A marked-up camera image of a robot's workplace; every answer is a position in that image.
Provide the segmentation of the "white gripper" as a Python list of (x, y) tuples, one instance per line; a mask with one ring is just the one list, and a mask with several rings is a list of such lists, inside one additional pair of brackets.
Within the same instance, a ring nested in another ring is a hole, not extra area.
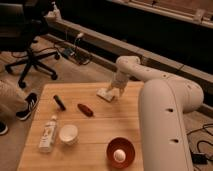
[(109, 86), (107, 87), (106, 92), (110, 92), (113, 90), (113, 88), (119, 88), (119, 97), (122, 97), (125, 91), (125, 87), (127, 86), (127, 83), (129, 81), (129, 76), (126, 73), (123, 73), (121, 71), (117, 71)]

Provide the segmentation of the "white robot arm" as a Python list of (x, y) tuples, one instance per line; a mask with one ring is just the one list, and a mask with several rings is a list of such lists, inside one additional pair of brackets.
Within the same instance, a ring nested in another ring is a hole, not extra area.
[(144, 66), (137, 56), (118, 57), (116, 67), (110, 89), (125, 89), (131, 76), (143, 82), (138, 114), (144, 171), (193, 171), (183, 115), (202, 105), (201, 86)]

